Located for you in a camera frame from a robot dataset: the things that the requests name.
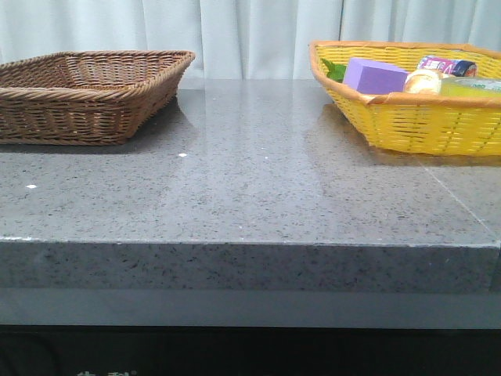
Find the white curtain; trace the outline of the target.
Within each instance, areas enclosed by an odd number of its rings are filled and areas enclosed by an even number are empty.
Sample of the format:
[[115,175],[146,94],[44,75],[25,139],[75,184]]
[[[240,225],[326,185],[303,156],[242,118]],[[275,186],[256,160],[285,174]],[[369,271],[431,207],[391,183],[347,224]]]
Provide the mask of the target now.
[[307,79],[315,40],[500,47],[497,1],[4,1],[1,60],[190,50],[188,76]]

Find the purple foam block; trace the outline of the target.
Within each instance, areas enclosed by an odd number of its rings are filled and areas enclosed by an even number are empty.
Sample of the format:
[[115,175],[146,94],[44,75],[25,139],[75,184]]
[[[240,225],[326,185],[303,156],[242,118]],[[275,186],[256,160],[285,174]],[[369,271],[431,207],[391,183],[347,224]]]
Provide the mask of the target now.
[[391,63],[352,57],[343,83],[362,94],[401,92],[409,72]]

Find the green leaf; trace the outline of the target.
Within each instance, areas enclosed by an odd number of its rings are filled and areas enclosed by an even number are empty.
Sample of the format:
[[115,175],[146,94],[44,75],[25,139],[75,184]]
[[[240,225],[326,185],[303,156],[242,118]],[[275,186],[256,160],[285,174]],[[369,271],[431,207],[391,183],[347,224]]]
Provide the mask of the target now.
[[326,67],[326,76],[335,82],[342,83],[344,81],[347,66],[344,64],[334,63],[327,59],[321,59],[323,65]]

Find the yellow tape roll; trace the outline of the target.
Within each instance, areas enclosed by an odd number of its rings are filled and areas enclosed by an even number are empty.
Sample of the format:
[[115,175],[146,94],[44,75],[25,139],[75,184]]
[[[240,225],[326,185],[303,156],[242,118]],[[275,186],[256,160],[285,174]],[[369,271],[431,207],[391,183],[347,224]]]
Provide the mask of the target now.
[[500,80],[472,77],[444,78],[440,94],[461,97],[500,97]]

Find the colourful snack can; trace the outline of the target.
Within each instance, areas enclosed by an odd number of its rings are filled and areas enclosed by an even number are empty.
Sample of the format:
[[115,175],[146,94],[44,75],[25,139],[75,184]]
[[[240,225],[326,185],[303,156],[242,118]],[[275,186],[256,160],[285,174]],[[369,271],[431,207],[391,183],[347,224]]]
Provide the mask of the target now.
[[454,60],[440,56],[424,56],[417,64],[418,69],[430,69],[441,71],[456,77],[475,77],[478,67],[475,62],[469,60]]

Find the bread roll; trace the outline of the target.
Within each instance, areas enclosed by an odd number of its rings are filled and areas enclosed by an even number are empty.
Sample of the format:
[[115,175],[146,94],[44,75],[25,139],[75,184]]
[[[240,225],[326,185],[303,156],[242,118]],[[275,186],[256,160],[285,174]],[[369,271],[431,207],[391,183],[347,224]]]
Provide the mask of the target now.
[[403,92],[411,94],[439,94],[444,74],[439,70],[418,69],[410,73]]

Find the brown wicker basket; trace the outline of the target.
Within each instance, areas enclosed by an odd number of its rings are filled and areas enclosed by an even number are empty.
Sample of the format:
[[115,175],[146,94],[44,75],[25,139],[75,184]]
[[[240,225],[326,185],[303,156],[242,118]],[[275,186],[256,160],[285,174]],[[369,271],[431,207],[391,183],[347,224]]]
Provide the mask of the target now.
[[126,143],[176,96],[186,50],[56,52],[1,65],[3,144]]

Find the yellow wicker basket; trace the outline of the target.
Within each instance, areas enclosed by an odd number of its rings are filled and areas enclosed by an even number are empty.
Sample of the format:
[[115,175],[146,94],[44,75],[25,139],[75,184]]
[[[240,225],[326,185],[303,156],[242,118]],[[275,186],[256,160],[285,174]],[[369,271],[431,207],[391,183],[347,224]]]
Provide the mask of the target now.
[[500,154],[498,98],[366,95],[329,79],[324,64],[325,60],[346,64],[361,57],[412,71],[423,56],[437,55],[473,61],[479,76],[499,78],[499,52],[469,44],[315,40],[309,55],[315,79],[369,144],[411,154]]

